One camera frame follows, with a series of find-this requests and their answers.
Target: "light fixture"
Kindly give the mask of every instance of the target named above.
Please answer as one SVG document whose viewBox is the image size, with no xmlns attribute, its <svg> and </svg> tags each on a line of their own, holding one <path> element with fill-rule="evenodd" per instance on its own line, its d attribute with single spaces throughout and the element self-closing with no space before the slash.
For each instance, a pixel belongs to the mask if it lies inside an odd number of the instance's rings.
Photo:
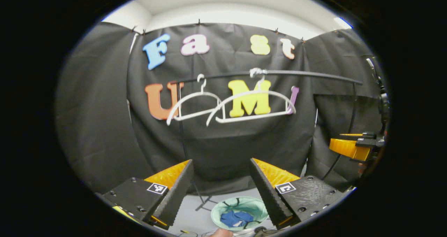
<svg viewBox="0 0 447 237">
<path fill-rule="evenodd" d="M 348 24 L 345 20 L 343 20 L 341 17 L 335 17 L 334 20 L 341 27 L 343 27 L 345 29 L 352 29 L 352 26 L 350 24 Z"/>
</svg>

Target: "blue fabric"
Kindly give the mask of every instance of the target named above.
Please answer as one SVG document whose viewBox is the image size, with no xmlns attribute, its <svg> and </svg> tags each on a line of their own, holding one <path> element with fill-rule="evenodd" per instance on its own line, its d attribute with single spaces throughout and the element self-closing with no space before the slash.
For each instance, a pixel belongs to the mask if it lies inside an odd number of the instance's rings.
<svg viewBox="0 0 447 237">
<path fill-rule="evenodd" d="M 222 213 L 220 221 L 230 228 L 244 226 L 247 222 L 253 221 L 253 216 L 243 211 L 234 213 L 233 210 L 228 213 Z"/>
</svg>

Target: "hanger hook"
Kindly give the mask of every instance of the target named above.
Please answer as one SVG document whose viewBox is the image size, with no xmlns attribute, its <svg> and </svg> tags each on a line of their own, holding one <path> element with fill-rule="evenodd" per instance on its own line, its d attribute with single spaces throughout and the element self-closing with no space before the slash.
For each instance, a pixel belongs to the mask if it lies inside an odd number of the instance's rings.
<svg viewBox="0 0 447 237">
<path fill-rule="evenodd" d="M 262 75 L 262 78 L 257 82 L 257 89 L 260 91 L 261 90 L 261 84 L 263 83 L 263 81 L 265 80 L 265 74 Z"/>
<path fill-rule="evenodd" d="M 250 78 L 257 76 L 258 74 L 262 74 L 262 69 L 260 69 L 258 67 L 250 69 Z"/>
<path fill-rule="evenodd" d="M 197 76 L 197 82 L 200 82 L 200 79 L 204 78 L 203 84 L 201 85 L 201 92 L 203 93 L 203 88 L 206 86 L 206 79 L 205 76 L 203 75 L 203 73 L 199 74 Z"/>
</svg>

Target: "yellow letter m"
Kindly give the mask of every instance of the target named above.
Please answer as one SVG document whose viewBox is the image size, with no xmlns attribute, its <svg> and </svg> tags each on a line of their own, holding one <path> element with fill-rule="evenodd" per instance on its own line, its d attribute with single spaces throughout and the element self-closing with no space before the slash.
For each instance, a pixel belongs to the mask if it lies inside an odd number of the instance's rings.
<svg viewBox="0 0 447 237">
<path fill-rule="evenodd" d="M 264 80 L 261 83 L 261 90 L 268 91 L 271 86 L 270 81 Z M 228 87 L 233 91 L 233 95 L 240 94 L 242 92 L 249 91 L 247 84 L 242 80 L 230 81 Z M 230 110 L 230 117 L 240 117 L 244 115 L 244 110 L 246 110 L 248 115 L 251 115 L 254 109 L 256 115 L 268 114 L 270 113 L 269 107 L 269 94 L 251 94 L 243 95 L 241 97 L 233 99 L 233 109 Z"/>
</svg>

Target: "screw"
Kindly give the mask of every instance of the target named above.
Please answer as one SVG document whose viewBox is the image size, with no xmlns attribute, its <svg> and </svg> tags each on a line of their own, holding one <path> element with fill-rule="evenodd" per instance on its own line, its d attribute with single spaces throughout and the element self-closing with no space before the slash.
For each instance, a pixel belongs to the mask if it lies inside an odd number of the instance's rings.
<svg viewBox="0 0 447 237">
<path fill-rule="evenodd" d="M 146 210 L 144 210 L 144 208 L 142 208 L 142 206 L 137 206 L 138 210 L 142 213 L 144 213 Z"/>
</svg>

